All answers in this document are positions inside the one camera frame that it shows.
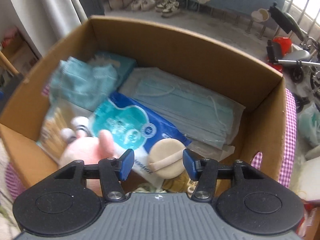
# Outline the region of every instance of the sneaker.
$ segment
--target sneaker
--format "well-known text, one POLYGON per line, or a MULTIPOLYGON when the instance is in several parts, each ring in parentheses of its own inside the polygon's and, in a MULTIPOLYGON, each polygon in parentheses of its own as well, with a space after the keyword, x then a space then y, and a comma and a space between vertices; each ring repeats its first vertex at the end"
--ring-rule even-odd
POLYGON ((131 4, 132 11, 139 11, 141 9, 143 0, 133 1, 131 4))
POLYGON ((168 6, 162 10, 161 17, 169 18, 179 12, 180 12, 180 8, 179 8, 178 2, 169 3, 168 6))
POLYGON ((170 0, 163 0, 162 3, 159 3, 156 6, 156 12, 162 12, 169 3, 170 3, 170 0))
POLYGON ((143 0, 141 4, 141 11, 149 11, 156 6, 155 0, 143 0))

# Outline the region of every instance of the ribbed gray surface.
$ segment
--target ribbed gray surface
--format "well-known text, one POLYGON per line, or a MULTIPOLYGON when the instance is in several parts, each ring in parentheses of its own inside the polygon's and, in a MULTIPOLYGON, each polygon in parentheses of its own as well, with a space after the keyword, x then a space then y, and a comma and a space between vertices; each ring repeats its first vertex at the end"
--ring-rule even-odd
MULTIPOLYGON (((18 240, 52 239, 23 233, 18 240)), ((132 193, 130 199, 106 206, 100 218, 71 236, 74 240, 300 240, 293 232, 254 236, 229 226, 209 204, 196 203, 185 193, 132 193)))

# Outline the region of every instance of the screw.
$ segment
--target screw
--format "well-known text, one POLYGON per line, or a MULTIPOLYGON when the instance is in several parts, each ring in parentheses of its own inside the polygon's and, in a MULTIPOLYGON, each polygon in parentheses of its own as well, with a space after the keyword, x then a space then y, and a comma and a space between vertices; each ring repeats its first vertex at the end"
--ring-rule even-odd
POLYGON ((210 194, 206 191, 200 190, 195 193, 195 197, 199 199, 207 199, 210 197, 210 194))
POLYGON ((112 199, 112 200, 117 200, 122 198, 122 193, 119 191, 111 191, 108 194, 108 198, 112 199))

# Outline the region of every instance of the pink plush toy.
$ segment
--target pink plush toy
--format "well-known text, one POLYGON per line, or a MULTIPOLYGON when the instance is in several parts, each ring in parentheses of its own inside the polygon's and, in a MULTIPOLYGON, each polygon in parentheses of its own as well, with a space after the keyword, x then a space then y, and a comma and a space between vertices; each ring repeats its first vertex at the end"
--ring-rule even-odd
MULTIPOLYGON (((112 134, 108 130, 101 130, 98 138, 91 137, 88 123, 88 118, 78 116, 71 121, 76 133, 70 128, 61 130, 61 137, 68 146, 60 158, 59 168, 74 160, 83 160, 84 164, 96 164, 104 158, 118 158, 114 154, 112 134)), ((87 179, 87 187, 102 196, 98 179, 87 179)))

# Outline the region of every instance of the blue wipes package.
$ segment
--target blue wipes package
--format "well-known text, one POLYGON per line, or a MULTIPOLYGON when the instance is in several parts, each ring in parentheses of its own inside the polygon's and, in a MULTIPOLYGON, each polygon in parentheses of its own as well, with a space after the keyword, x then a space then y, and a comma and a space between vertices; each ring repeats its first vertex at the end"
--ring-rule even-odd
POLYGON ((133 170, 155 187, 161 187, 163 179, 148 167, 148 153, 152 146, 164 138, 177 139, 185 146, 191 143, 172 123, 118 92, 112 93, 96 109, 93 118, 91 129, 94 135, 97 136, 102 129, 109 130, 119 155, 133 149, 133 170))

